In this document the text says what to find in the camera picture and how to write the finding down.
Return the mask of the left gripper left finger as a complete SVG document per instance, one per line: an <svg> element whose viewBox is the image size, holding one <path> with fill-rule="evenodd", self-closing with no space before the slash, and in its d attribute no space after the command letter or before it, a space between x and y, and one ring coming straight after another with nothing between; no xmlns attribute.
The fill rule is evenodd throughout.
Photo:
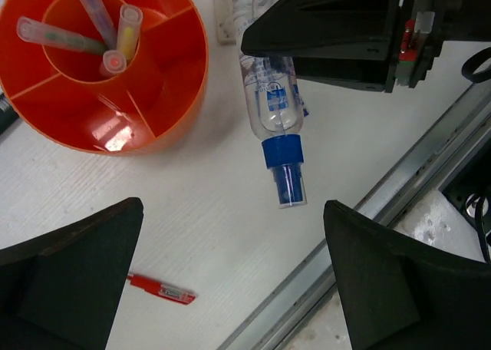
<svg viewBox="0 0 491 350"><path fill-rule="evenodd" d="M103 349L143 224L127 198L1 251L3 349Z"/></svg>

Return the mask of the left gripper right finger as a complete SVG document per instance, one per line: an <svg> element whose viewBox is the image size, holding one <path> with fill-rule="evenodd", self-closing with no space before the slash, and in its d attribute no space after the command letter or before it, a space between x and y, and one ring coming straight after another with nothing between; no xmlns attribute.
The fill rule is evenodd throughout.
<svg viewBox="0 0 491 350"><path fill-rule="evenodd" d="M354 349L488 349L490 266L388 229L337 200L325 239Z"/></svg>

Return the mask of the clear green pen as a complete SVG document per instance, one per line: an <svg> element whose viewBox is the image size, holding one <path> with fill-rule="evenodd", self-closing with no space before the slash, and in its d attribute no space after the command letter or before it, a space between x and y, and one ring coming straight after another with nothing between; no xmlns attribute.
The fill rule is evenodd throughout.
<svg viewBox="0 0 491 350"><path fill-rule="evenodd" d="M22 41L65 51L103 55L107 50L103 42L25 16L18 19L16 32Z"/></svg>

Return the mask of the clear bottle blue cap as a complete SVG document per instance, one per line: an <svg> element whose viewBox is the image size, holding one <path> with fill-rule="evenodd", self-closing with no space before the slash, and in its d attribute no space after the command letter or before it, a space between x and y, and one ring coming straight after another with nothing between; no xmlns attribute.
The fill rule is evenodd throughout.
<svg viewBox="0 0 491 350"><path fill-rule="evenodd" d="M245 33L277 0L236 0L233 23L249 123L261 141L266 169L275 181L282 208L307 203L299 132L305 106L291 58L254 57L241 47Z"/></svg>

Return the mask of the slim yellow marker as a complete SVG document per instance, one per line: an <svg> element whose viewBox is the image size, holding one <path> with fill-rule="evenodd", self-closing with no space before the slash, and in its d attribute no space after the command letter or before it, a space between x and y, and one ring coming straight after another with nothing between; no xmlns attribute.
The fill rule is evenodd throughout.
<svg viewBox="0 0 491 350"><path fill-rule="evenodd" d="M131 61L135 55L143 23L143 12L134 5L124 4L120 7L117 29L117 50Z"/></svg>

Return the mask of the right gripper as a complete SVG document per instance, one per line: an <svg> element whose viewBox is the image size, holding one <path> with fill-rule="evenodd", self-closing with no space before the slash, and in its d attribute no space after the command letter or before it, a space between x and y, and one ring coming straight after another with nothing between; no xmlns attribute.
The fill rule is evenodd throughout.
<svg viewBox="0 0 491 350"><path fill-rule="evenodd" d="M490 0L278 0L242 51L287 57L302 80L361 91L415 88L446 41L490 42Z"/></svg>

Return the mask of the slim pink orange marker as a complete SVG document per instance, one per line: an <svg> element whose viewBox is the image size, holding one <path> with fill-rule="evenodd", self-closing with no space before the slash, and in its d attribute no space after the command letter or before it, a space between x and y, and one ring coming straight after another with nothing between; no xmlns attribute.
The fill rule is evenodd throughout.
<svg viewBox="0 0 491 350"><path fill-rule="evenodd" d="M104 78L111 78L124 72L127 68L127 59L117 50L108 50L103 54L100 73Z"/></svg>

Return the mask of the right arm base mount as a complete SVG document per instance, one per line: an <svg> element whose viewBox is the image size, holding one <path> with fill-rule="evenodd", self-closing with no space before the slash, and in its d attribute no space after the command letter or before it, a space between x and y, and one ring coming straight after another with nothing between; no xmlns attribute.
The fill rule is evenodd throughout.
<svg viewBox="0 0 491 350"><path fill-rule="evenodd" d="M443 195L474 228L484 262L490 264L490 162L468 164Z"/></svg>

